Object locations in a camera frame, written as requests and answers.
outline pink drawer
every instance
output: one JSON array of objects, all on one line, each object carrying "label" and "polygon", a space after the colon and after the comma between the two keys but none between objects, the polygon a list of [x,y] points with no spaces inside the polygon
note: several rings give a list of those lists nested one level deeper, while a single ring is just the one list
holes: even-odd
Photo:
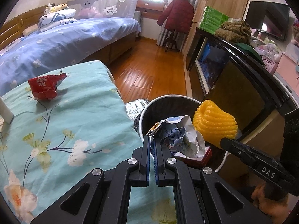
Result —
[{"label": "pink drawer", "polygon": [[299,96],[299,73],[296,72],[296,63],[282,54],[278,67],[275,71],[278,73],[291,87],[291,90]]}]

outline triangular cutout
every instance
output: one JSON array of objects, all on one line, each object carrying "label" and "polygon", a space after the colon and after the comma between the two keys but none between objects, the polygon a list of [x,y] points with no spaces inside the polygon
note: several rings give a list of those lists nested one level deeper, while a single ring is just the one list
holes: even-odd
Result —
[{"label": "triangular cutout", "polygon": [[225,212],[230,215],[244,207],[243,203],[233,196],[221,183],[215,183]]},{"label": "triangular cutout", "polygon": [[61,205],[60,208],[72,215],[79,213],[80,207],[89,189],[89,184],[83,184],[76,192],[74,192],[69,198],[67,198]]}]

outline floor plank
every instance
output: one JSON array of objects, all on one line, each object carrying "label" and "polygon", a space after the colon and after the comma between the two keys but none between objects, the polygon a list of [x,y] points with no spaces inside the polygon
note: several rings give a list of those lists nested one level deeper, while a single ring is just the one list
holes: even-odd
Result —
[{"label": "floor plank", "polygon": [[164,50],[156,41],[141,38],[109,65],[125,103],[166,94],[186,95],[182,54]]}]

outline yellow foam fruit net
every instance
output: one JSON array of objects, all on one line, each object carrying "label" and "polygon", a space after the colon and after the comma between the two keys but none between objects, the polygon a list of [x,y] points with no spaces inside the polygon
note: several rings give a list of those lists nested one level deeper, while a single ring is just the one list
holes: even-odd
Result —
[{"label": "yellow foam fruit net", "polygon": [[220,109],[213,101],[205,100],[195,111],[193,125],[204,140],[220,147],[222,138],[234,139],[238,125],[236,119]]}]

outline television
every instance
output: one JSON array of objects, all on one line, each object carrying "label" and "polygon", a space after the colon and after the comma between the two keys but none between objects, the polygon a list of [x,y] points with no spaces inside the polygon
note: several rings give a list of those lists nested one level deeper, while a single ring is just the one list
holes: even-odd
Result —
[{"label": "television", "polygon": [[288,34],[290,7],[274,2],[250,2],[245,21],[252,29],[284,41]]}]

